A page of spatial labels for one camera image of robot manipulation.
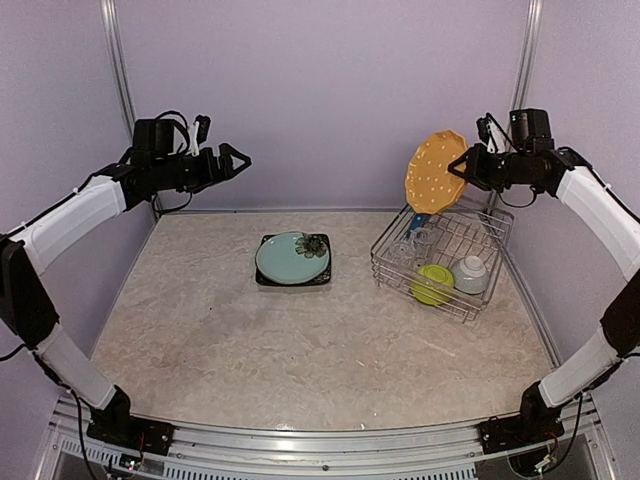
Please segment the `orange polka dot plate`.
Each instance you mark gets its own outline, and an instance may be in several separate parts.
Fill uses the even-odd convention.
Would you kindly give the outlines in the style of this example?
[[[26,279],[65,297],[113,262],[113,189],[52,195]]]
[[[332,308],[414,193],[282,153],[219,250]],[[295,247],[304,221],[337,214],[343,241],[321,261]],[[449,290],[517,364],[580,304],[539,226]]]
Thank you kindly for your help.
[[[466,182],[448,171],[468,146],[453,130],[432,134],[415,151],[404,182],[409,206],[418,214],[434,215],[453,206],[466,189]]]

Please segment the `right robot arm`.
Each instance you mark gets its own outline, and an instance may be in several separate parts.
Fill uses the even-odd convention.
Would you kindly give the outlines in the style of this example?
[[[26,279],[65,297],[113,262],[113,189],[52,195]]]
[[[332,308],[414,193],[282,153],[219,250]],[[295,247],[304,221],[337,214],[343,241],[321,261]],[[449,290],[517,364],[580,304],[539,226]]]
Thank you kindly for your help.
[[[576,257],[578,270],[571,277],[579,284],[573,291],[586,295],[589,304],[597,291],[620,290],[585,343],[523,393],[511,433],[518,442],[531,444],[574,396],[605,382],[639,345],[639,218],[570,147],[496,153],[476,144],[447,169],[482,190],[500,193],[526,185],[549,194],[586,225],[614,263],[605,266],[592,251]]]

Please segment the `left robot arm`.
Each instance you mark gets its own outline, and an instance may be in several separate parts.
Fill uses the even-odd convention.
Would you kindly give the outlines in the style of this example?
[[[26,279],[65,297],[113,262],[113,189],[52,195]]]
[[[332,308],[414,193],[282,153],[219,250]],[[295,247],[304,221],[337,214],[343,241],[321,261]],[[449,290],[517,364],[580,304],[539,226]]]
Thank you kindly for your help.
[[[71,194],[1,238],[1,319],[52,378],[73,391],[94,422],[121,445],[140,434],[130,399],[91,363],[60,324],[42,277],[97,227],[162,191],[195,195],[248,169],[249,156],[227,143],[217,151],[118,162],[91,174]]]

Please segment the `blue polka dot plate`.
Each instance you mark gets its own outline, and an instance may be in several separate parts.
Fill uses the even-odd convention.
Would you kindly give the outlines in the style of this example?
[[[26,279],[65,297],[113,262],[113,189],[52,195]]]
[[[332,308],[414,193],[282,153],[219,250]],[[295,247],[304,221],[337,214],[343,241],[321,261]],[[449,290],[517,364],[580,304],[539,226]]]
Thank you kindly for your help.
[[[412,233],[419,228],[422,228],[429,220],[430,214],[418,214],[415,213],[411,219],[409,227],[406,231],[406,237],[410,238]]]

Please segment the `clear glass cup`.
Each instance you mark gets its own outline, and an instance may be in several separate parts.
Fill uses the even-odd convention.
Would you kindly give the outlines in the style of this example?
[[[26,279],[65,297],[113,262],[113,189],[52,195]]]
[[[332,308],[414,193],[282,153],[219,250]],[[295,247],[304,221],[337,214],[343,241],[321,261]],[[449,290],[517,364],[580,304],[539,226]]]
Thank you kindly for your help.
[[[439,229],[417,228],[411,233],[415,256],[429,258],[441,238]]]
[[[394,242],[387,251],[388,260],[403,268],[409,269],[415,255],[415,248],[410,239],[402,239]]]

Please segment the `white ribbed ceramic bowl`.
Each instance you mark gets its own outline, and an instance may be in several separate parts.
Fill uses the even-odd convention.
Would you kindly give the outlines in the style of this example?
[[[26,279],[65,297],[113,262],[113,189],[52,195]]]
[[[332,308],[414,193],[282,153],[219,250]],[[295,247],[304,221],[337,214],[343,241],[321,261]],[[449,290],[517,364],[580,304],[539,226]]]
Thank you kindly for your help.
[[[476,255],[468,255],[455,261],[450,271],[454,287],[465,294],[477,295],[487,289],[489,272],[484,262]]]

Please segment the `lime green bowl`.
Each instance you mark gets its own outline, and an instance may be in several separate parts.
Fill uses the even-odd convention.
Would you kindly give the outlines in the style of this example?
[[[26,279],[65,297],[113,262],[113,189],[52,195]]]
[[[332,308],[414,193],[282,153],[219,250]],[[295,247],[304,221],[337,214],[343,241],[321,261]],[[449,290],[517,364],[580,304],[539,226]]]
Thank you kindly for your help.
[[[441,306],[451,300],[450,289],[454,286],[453,275],[447,268],[428,264],[416,271],[409,291],[419,302],[428,306]]]

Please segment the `aluminium frame rail back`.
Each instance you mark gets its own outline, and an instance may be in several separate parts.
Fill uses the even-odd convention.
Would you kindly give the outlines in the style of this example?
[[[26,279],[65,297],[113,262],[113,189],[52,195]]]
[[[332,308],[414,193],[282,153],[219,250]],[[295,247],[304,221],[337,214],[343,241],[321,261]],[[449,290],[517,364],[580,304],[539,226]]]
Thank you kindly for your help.
[[[335,208],[245,208],[245,209],[182,209],[164,215],[214,215],[214,214],[288,214],[288,213],[398,213],[404,206],[391,207],[335,207]]]

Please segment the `aluminium frame post right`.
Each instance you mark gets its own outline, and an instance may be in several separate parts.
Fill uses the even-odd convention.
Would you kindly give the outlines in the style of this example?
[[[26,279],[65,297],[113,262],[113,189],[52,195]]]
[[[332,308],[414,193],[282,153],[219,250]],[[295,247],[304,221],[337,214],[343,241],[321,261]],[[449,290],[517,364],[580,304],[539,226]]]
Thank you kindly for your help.
[[[535,65],[537,46],[540,38],[543,7],[543,0],[528,1],[520,60],[511,101],[512,110],[519,110],[526,107],[529,87]]]

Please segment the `aluminium frame post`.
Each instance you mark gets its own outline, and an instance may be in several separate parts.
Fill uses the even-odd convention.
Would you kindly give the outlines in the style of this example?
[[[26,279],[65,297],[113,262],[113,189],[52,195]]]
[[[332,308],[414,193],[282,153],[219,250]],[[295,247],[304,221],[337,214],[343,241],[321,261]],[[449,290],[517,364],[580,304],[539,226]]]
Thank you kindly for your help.
[[[520,60],[511,101],[512,110],[519,110],[526,107],[529,87],[535,65],[537,46],[540,38],[543,7],[543,0],[528,1]]]
[[[117,4],[114,0],[101,0],[100,10],[124,125],[128,135],[132,137],[136,116],[126,71]]]

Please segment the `aluminium frame post left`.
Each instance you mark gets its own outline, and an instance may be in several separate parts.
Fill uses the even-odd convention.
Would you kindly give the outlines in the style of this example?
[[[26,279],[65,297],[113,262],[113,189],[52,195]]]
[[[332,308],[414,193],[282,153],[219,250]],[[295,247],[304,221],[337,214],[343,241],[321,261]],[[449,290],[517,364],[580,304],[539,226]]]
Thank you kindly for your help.
[[[114,0],[101,0],[100,10],[124,125],[128,135],[132,137],[136,116],[126,71],[117,4]]]

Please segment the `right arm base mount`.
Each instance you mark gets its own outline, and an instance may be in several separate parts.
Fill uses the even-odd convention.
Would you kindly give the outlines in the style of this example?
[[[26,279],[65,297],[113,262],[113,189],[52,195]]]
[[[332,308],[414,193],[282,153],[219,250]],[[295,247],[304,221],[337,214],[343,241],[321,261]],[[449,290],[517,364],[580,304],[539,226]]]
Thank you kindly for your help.
[[[526,426],[520,415],[490,417],[477,425],[485,455],[554,440],[565,433],[559,419]]]

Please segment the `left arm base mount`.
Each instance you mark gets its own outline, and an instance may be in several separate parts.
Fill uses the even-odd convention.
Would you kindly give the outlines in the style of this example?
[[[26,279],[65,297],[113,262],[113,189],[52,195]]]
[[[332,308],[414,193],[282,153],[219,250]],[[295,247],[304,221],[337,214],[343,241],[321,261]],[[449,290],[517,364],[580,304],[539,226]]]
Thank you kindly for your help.
[[[167,456],[175,430],[176,427],[168,422],[132,416],[125,430],[92,421],[87,428],[87,435],[143,454]]]

